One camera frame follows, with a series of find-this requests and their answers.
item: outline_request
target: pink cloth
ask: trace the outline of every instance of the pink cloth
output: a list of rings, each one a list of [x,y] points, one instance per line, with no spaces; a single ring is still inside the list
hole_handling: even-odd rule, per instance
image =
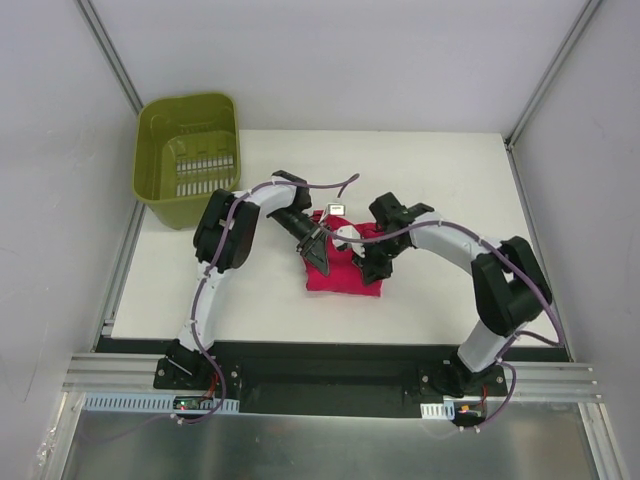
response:
[[[322,211],[313,212],[312,219],[318,221]],[[373,238],[382,235],[376,232],[375,223],[361,223],[354,225],[344,219],[329,215],[326,219],[327,226],[336,231],[340,227],[353,225],[362,238]],[[329,259],[329,275],[325,277],[313,265],[304,261],[307,269],[307,290],[311,292],[336,292],[351,295],[366,295],[379,297],[382,290],[382,280],[376,280],[370,285],[362,283],[362,272],[353,264],[353,251],[348,248],[338,251],[331,239],[327,241],[327,256]]]

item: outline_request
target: plastic basket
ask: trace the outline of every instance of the plastic basket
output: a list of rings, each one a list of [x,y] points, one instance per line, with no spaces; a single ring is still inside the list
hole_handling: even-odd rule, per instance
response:
[[[138,118],[133,191],[168,227],[198,224],[211,194],[240,180],[233,101],[221,93],[162,98]]]

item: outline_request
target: small white object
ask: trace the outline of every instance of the small white object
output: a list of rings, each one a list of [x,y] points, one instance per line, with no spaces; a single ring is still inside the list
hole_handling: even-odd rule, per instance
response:
[[[347,207],[342,203],[329,203],[327,204],[326,211],[329,215],[344,217],[347,213]]]
[[[423,420],[453,420],[455,407],[451,400],[443,403],[421,403],[420,414]]]
[[[356,230],[353,225],[345,225],[344,227],[340,227],[336,230],[336,233],[341,237],[353,238],[354,240],[360,240],[362,237],[360,236],[360,232]],[[344,245],[351,248],[353,252],[359,257],[364,258],[364,245],[362,243],[351,243],[345,242],[343,240],[338,240],[337,238],[333,239],[333,246],[337,249],[342,248]]]
[[[90,412],[171,413],[174,395],[87,393],[83,409]]]

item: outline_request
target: white wall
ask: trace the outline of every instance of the white wall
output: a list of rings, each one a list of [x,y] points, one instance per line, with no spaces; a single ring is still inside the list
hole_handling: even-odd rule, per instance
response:
[[[578,360],[640,478],[640,3],[604,2],[516,147]]]
[[[72,1],[0,14],[0,477],[25,478],[132,207],[135,118]]]
[[[94,0],[143,101],[242,128],[508,133],[584,0]]]

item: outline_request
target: white tabletop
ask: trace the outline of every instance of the white tabletop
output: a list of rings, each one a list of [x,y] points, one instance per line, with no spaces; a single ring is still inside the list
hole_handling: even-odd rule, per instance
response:
[[[354,223],[370,221],[369,204],[391,191],[407,206],[426,203],[480,234],[529,238],[497,134],[249,130],[240,138],[242,188],[280,169],[310,183],[359,172],[343,195]],[[317,208],[335,196],[311,193]],[[176,337],[196,283],[192,238],[192,229],[171,230],[146,210],[114,338]],[[296,243],[275,221],[260,221],[249,259],[219,306],[217,339],[457,344],[477,321],[471,278],[434,254],[405,251],[394,260],[382,297],[370,298],[307,292]],[[544,315],[529,329],[554,337]]]

